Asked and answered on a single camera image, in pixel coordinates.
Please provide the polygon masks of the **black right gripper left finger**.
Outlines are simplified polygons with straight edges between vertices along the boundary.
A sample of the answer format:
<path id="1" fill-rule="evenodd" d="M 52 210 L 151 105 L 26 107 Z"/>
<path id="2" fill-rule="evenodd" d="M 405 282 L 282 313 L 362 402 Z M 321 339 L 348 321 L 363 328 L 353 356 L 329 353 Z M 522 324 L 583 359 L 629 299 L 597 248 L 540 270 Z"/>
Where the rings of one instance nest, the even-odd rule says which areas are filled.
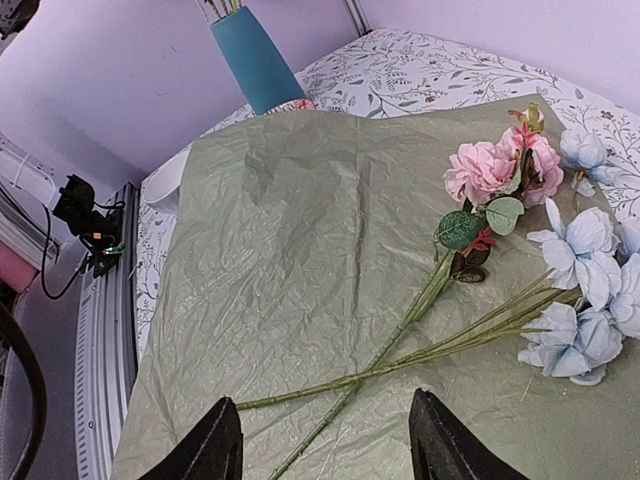
<path id="1" fill-rule="evenodd" d="M 242 478 L 243 433 L 236 405 L 220 398 L 178 445 L 140 480 Z"/>

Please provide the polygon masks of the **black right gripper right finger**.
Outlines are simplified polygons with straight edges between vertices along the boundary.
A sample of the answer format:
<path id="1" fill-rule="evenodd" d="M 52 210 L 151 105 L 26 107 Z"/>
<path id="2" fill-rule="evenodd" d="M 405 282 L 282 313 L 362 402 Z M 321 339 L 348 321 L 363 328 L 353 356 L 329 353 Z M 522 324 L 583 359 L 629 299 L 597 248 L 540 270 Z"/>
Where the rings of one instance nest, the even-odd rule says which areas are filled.
<path id="1" fill-rule="evenodd" d="M 415 391 L 409 413 L 416 480 L 525 480 L 492 453 L 432 392 Z"/>

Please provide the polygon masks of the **blue hydrangea stem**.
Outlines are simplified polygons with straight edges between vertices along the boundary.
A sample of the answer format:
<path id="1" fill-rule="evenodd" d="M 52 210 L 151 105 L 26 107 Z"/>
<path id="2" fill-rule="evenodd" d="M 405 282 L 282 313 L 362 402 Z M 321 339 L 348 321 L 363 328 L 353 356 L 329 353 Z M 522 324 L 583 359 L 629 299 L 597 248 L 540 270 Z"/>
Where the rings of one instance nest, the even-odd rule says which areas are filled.
<path id="1" fill-rule="evenodd" d="M 566 130 L 559 146 L 550 146 L 560 157 L 563 175 L 571 173 L 575 196 L 591 196 L 597 184 L 611 186 L 617 181 L 619 170 L 610 164 L 597 135 Z M 528 233 L 527 239 L 541 249 L 545 270 L 536 279 L 547 290 L 527 296 L 486 325 L 513 317 L 523 320 L 527 332 L 510 334 L 528 342 L 518 355 L 521 362 L 548 377 L 595 384 L 620 353 L 624 339 L 639 334 L 639 223 L 634 219 L 615 223 L 596 207 L 578 211 L 565 222 L 554 195 L 539 205 L 546 211 L 548 225 Z M 248 401 L 245 408 L 288 403 L 294 401 L 289 397 L 294 392 Z"/>

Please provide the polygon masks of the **green tissue paper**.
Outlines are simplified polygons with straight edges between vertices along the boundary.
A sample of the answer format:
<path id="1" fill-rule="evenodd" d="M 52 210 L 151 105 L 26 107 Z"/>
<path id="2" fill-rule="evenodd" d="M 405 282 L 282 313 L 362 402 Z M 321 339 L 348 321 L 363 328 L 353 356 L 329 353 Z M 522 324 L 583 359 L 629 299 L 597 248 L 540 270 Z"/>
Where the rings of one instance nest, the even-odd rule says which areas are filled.
<path id="1" fill-rule="evenodd" d="M 222 396 L 362 371 L 434 270 L 434 230 L 456 206 L 450 155 L 499 139 L 527 103 L 384 120 L 298 111 L 197 141 L 113 477 L 142 477 Z M 638 343 L 594 387 L 521 364 L 525 345 L 510 336 L 367 381 L 286 477 L 411 478 L 424 388 L 532 479 L 637 478 Z"/>

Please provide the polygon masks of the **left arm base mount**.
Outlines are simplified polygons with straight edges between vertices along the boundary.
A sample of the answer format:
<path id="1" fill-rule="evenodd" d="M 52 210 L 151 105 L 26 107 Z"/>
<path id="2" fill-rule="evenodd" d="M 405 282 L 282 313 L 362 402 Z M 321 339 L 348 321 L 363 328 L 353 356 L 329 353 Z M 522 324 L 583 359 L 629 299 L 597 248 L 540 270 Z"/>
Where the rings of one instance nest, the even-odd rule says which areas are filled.
<path id="1" fill-rule="evenodd" d="M 62 220 L 70 233 L 87 249 L 86 270 L 94 278 L 106 275 L 124 251 L 123 222 L 126 202 L 109 205 L 95 201 L 93 187 L 77 175 L 69 175 L 53 208 L 53 216 Z"/>

